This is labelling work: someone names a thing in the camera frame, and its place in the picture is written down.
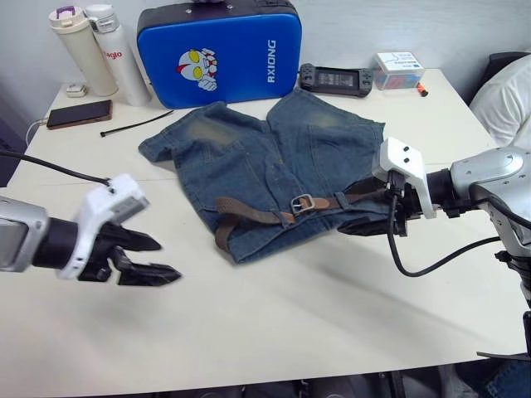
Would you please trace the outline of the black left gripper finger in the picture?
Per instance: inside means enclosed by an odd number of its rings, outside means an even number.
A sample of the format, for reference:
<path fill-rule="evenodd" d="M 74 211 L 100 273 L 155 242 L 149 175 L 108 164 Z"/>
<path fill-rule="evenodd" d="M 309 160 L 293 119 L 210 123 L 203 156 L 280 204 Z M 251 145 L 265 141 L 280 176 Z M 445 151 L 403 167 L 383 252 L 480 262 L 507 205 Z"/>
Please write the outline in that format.
<path fill-rule="evenodd" d="M 161 245 L 150 235 L 139 231 L 121 229 L 119 246 L 130 251 L 157 251 Z"/>
<path fill-rule="evenodd" d="M 119 271 L 117 285 L 121 286 L 164 286 L 182 277 L 169 265 L 134 263 L 122 248 L 115 248 L 110 254 L 111 262 Z"/>

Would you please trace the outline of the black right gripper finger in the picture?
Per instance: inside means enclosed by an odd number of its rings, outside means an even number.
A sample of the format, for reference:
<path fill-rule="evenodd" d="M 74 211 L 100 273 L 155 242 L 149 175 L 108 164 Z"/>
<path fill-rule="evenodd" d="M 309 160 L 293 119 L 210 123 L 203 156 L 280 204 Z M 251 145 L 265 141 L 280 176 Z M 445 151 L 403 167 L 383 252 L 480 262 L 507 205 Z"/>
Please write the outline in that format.
<path fill-rule="evenodd" d="M 375 177 L 357 181 L 346 189 L 347 199 L 385 199 L 386 197 L 385 183 Z"/>
<path fill-rule="evenodd" d="M 387 217 L 371 220 L 368 216 L 364 216 L 355 220 L 345 221 L 337 228 L 337 231 L 345 235 L 355 236 L 387 235 L 389 222 Z"/>

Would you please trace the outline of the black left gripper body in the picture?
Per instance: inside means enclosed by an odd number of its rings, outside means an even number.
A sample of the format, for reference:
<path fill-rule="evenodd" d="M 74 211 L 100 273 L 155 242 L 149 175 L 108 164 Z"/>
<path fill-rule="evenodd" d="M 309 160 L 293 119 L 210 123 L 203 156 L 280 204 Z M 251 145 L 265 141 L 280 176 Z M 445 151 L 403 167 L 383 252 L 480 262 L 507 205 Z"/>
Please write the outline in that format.
<path fill-rule="evenodd" d="M 124 238 L 124 228 L 111 223 L 105 223 L 90 252 L 85 268 L 78 275 L 78 280 L 83 282 L 106 282 L 112 270 L 109 266 L 110 252 L 120 245 Z"/>

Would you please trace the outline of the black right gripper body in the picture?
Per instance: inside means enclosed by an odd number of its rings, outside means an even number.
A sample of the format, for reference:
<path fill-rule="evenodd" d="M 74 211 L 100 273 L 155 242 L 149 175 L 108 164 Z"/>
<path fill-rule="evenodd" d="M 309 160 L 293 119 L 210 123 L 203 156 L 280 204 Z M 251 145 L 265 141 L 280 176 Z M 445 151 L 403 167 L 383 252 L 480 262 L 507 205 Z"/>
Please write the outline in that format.
<path fill-rule="evenodd" d="M 408 182 L 406 177 L 400 172 L 387 172 L 384 179 L 375 177 L 375 184 L 378 188 L 384 188 L 384 202 L 391 205 L 394 195 L 397 195 L 397 204 L 393 218 L 393 234 L 406 237 L 407 223 L 409 220 L 419 219 L 422 214 L 420 202 L 415 188 Z"/>

